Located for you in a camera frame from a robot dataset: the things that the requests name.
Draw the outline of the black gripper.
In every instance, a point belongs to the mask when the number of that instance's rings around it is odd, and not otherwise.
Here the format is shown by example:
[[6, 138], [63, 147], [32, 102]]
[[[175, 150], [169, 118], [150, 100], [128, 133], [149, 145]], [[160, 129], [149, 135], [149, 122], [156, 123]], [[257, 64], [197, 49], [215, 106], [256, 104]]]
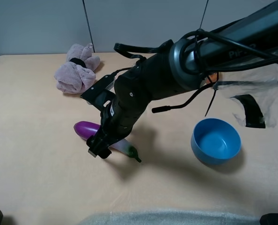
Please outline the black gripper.
[[93, 94], [92, 104], [101, 112], [101, 125], [86, 141], [88, 153], [102, 159], [109, 157], [109, 147], [130, 134], [150, 102], [150, 93]]

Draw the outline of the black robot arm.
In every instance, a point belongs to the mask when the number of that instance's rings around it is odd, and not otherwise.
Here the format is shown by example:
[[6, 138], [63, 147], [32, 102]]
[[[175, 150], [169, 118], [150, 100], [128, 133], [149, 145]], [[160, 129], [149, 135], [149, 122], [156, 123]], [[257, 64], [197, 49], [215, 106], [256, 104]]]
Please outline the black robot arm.
[[114, 49], [136, 64], [104, 76], [81, 96], [100, 111], [100, 127], [87, 146], [92, 156], [104, 159], [150, 102], [189, 91], [199, 94], [213, 73], [278, 64], [278, 0], [210, 32], [198, 29], [157, 48], [117, 43]]

